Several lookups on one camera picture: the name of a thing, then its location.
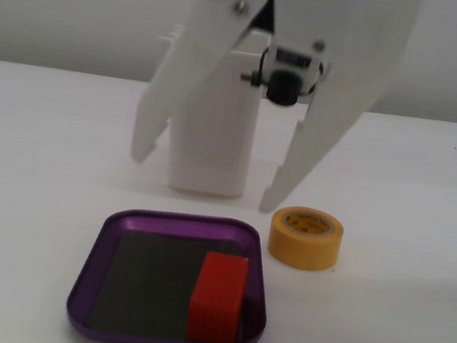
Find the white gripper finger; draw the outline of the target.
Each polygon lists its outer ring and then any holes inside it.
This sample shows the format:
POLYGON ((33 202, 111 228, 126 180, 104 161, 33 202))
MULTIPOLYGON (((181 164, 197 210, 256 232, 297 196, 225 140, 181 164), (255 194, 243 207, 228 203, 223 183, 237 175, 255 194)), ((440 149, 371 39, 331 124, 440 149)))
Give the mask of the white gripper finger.
POLYGON ((168 120, 247 36, 269 0, 193 0, 186 20, 138 102, 131 155, 144 162, 168 120))

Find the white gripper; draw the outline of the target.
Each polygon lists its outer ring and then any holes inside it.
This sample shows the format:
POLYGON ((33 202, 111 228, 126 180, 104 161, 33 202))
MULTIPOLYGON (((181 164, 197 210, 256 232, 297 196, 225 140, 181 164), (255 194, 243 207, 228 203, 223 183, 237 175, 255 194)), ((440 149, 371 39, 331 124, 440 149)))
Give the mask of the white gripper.
POLYGON ((263 194, 261 211, 277 209, 380 98, 404 56, 422 2, 273 0, 272 42, 330 64, 263 194))

